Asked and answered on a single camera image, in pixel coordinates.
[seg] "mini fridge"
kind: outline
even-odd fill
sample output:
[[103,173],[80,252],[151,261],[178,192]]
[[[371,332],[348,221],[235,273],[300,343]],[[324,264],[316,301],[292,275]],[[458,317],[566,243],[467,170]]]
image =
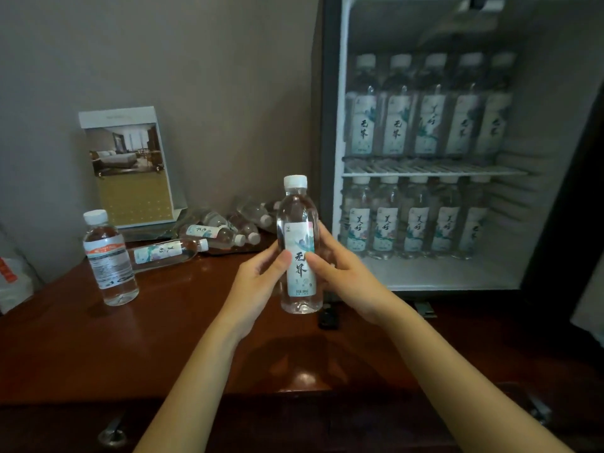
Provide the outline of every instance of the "mini fridge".
[[[507,130],[493,162],[436,159],[420,170],[351,164],[346,93],[357,55],[517,54]],[[502,290],[568,319],[604,238],[604,0],[320,0],[312,52],[313,172],[320,218],[340,232],[343,190],[354,176],[488,174],[490,209],[470,260],[363,258],[389,289],[407,296]]]

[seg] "human hand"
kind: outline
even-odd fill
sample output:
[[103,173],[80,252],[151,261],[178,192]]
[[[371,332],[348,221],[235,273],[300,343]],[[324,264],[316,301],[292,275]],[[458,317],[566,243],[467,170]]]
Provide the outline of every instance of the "human hand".
[[275,242],[270,248],[239,266],[231,291],[216,318],[219,322],[233,327],[238,339],[242,339],[252,330],[254,321],[271,296],[272,289],[289,267],[292,254],[282,251],[277,256],[277,253],[279,248]]
[[[363,318],[374,324],[389,308],[398,302],[394,296],[363,265],[352,251],[343,247],[319,222],[322,257],[306,253],[306,261],[320,278],[327,282],[326,289],[334,291],[344,302],[354,308]],[[327,261],[334,261],[335,267]]]

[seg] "bottle cap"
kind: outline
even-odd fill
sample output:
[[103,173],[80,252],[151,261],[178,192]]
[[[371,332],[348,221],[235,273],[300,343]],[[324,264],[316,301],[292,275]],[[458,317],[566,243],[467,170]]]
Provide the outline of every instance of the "bottle cap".
[[272,218],[268,214],[263,214],[260,218],[260,225],[262,227],[268,227],[272,224]]
[[376,67],[376,56],[374,53],[364,53],[363,55],[356,56],[356,67],[357,68],[375,68]]
[[205,238],[197,241],[197,251],[204,252],[208,251],[208,241]]
[[428,182],[427,176],[411,176],[409,178],[409,182],[418,183],[418,184],[426,184]]
[[285,189],[306,189],[308,187],[308,180],[303,174],[291,174],[283,178],[283,187]]
[[473,174],[470,181],[473,183],[487,183],[490,181],[490,176],[488,174]]
[[465,53],[459,58],[459,66],[478,66],[483,62],[482,52]]
[[105,210],[92,210],[84,213],[84,220],[89,226],[96,226],[109,221]]
[[493,68],[509,68],[514,65],[516,60],[516,52],[500,52],[491,57],[491,67]]
[[455,184],[459,180],[459,176],[441,176],[440,182],[446,184]]
[[245,235],[235,235],[235,245],[243,246],[245,244]]
[[386,184],[397,184],[399,182],[398,176],[382,176],[379,182]]
[[369,184],[371,180],[371,176],[353,176],[352,184]]
[[447,62],[447,54],[445,53],[431,53],[426,57],[425,66],[433,68],[442,68]]
[[256,232],[250,232],[250,234],[248,235],[248,242],[250,244],[260,243],[260,234],[257,234]]
[[390,57],[390,68],[409,68],[411,66],[411,54],[400,53]]

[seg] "gray wall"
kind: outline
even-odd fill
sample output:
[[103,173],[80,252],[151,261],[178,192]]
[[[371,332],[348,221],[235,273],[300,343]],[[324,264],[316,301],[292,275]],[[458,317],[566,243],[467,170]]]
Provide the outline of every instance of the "gray wall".
[[190,205],[310,166],[317,0],[0,0],[0,222],[45,281],[98,206],[79,111],[155,106]]

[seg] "fridge shelf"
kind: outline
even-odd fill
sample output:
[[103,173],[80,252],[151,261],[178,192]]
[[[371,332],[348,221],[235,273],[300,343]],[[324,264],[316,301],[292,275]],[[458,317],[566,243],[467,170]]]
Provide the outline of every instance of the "fridge shelf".
[[438,163],[426,160],[344,160],[343,177],[354,176],[507,176],[527,174],[503,165],[481,167],[466,162]]

